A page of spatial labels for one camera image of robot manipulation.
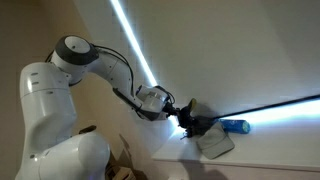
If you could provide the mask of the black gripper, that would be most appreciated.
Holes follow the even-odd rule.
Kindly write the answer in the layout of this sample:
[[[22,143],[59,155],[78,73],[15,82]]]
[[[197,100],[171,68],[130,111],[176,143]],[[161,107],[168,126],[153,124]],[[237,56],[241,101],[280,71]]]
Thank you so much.
[[[171,115],[176,116],[178,119],[179,126],[186,129],[191,124],[191,115],[190,115],[191,107],[189,105],[180,108],[175,108],[172,103],[167,103],[163,111],[166,113],[166,117]]]

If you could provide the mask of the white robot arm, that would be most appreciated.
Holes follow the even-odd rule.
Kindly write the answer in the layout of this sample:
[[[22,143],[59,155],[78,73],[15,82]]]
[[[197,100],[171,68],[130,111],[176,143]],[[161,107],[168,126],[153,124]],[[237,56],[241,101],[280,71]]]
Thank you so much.
[[[138,116],[182,118],[173,96],[161,86],[133,88],[133,71],[119,52],[75,36],[64,36],[44,62],[25,66],[20,98],[24,147],[15,180],[105,180],[110,158],[107,141],[86,128],[74,135],[77,119],[70,88],[88,73],[106,80]]]

